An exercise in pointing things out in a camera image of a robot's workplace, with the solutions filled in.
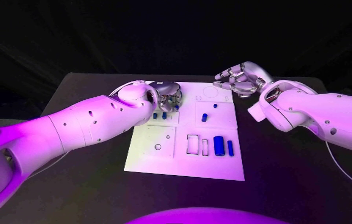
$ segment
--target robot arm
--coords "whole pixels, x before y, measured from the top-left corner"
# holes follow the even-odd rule
[[[179,84],[167,82],[160,87],[157,83],[130,82],[110,96],[89,98],[48,116],[0,128],[0,150],[6,149],[13,159],[10,165],[0,155],[0,207],[50,159],[143,125],[156,106],[163,111],[177,110]]]
[[[274,79],[252,62],[234,66],[215,76],[229,76],[229,82],[215,81],[216,87],[232,90],[241,98],[260,93],[258,102],[248,109],[257,121],[265,118],[274,127],[287,132],[306,127],[325,141],[352,150],[352,97],[342,94],[317,94],[297,81]]]

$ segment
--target white cable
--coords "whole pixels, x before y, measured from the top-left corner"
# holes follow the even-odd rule
[[[35,175],[37,175],[40,172],[43,172],[48,168],[50,168],[62,160],[62,158],[68,155],[68,153],[69,153],[69,151],[61,156],[61,158],[49,166],[46,166],[39,172],[36,172],[32,176],[29,176],[27,179],[30,177],[33,177]]]
[[[352,180],[352,177],[348,175],[348,173],[345,172],[345,170],[339,166],[339,163],[338,163],[338,161],[336,161],[336,159],[335,159],[335,157],[332,155],[330,147],[329,147],[329,144],[327,144],[326,141],[325,141],[325,143],[326,143],[326,147],[327,147],[327,150],[329,150],[329,153],[330,153],[330,156],[332,156],[332,159],[333,159],[335,164],[338,165],[338,167],[339,167],[340,171],[343,172],[343,174],[346,175],[346,177]]]

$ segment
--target dark table surface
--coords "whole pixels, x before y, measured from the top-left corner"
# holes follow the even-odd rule
[[[212,82],[211,76],[66,75],[43,115],[110,92],[131,80]],[[277,77],[326,93],[316,78]],[[258,95],[234,94],[245,182],[124,172],[133,129],[69,152],[30,178],[0,209],[0,223],[124,223],[182,207],[245,210],[291,223],[352,221],[352,181],[339,171],[325,142],[301,127],[284,133],[247,109]],[[352,151],[332,145],[352,174]]]

